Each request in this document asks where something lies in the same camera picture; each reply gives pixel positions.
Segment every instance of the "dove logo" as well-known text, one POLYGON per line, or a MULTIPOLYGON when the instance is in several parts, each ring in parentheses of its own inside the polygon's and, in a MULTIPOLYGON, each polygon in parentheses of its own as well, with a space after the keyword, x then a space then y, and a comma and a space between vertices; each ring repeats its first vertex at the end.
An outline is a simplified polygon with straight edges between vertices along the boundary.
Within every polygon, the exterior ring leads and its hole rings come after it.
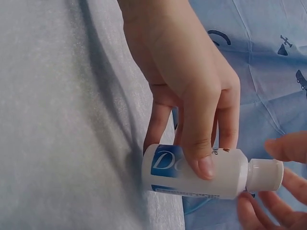
POLYGON ((179 146, 159 145, 154 153, 151 175, 177 177, 182 159, 179 146))

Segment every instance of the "white flip cap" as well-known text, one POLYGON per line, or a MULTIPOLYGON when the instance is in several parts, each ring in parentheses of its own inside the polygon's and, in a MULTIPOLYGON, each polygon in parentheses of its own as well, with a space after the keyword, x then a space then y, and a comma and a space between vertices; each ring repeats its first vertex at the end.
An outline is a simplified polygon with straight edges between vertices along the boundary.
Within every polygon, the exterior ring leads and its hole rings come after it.
POLYGON ((276 191, 279 189, 282 181, 282 161, 275 159, 251 159, 248 163, 247 191, 276 191))

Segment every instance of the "blue patterned fabric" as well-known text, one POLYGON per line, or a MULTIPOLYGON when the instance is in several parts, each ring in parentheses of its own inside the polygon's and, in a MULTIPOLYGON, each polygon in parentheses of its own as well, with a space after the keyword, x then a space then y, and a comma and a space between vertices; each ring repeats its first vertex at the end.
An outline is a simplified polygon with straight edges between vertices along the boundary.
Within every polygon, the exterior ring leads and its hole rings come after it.
MULTIPOLYGON (((249 159, 270 158, 266 139, 307 130, 307 0, 190 3, 240 77, 238 148, 249 159)), ((307 177, 306 165, 285 166, 307 177)), ((307 211, 283 187, 278 194, 294 209, 307 211)), ((186 230, 241 229, 236 201, 184 197, 183 205, 186 230)))

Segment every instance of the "plastic bottle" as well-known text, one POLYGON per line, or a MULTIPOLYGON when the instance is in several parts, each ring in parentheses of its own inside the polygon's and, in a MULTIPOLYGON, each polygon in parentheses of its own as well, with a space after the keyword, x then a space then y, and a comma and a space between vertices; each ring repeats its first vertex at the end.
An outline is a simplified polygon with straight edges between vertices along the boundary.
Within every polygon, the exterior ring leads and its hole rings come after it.
POLYGON ((248 159, 239 149, 213 149, 215 177, 197 177, 184 158, 181 147, 153 144, 142 162, 146 190, 210 199, 235 199, 241 192, 276 191, 283 180, 278 160, 248 159))

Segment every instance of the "skin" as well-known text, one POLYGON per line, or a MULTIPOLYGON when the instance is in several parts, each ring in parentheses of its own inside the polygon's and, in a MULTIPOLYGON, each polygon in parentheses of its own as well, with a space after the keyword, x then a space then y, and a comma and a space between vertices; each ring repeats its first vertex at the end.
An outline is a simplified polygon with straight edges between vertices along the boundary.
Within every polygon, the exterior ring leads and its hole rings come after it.
POLYGON ((187 0, 118 0, 133 59, 153 94, 144 150, 159 143, 171 109, 179 108, 175 144, 202 179, 214 177, 212 144, 238 139, 240 82, 187 0))
MULTIPOLYGON (((307 163, 307 131, 291 133, 276 140, 268 140, 265 148, 280 161, 307 163)), ((283 186, 302 204, 307 205, 307 180, 285 169, 283 186)), ((238 199, 238 218, 244 230, 305 230, 307 213, 297 212, 274 192, 260 192, 264 206, 280 223, 276 226, 249 194, 238 199)))

